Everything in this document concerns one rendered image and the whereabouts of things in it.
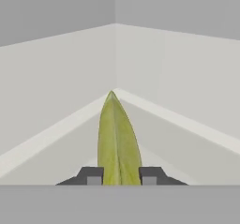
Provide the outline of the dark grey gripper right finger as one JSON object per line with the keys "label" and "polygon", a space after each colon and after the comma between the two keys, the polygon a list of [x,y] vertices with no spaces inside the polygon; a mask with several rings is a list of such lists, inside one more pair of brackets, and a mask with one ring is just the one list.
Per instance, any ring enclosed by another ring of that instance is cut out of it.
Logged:
{"label": "dark grey gripper right finger", "polygon": [[168,176],[161,167],[140,167],[139,175],[143,186],[186,185],[186,183]]}

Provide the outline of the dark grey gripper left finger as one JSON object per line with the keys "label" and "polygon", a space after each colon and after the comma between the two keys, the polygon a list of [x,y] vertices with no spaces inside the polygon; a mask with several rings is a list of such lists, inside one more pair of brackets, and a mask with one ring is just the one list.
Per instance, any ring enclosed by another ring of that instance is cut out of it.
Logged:
{"label": "dark grey gripper left finger", "polygon": [[62,186],[101,186],[103,184],[103,167],[82,167],[76,176],[59,183]]}

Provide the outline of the yellow-green lemon wedge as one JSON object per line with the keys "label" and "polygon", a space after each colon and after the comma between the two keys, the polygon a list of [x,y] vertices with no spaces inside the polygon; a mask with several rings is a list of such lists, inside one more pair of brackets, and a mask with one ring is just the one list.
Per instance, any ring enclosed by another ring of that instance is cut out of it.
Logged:
{"label": "yellow-green lemon wedge", "polygon": [[139,186],[142,158],[128,115],[114,91],[102,107],[97,141],[97,165],[105,186]]}

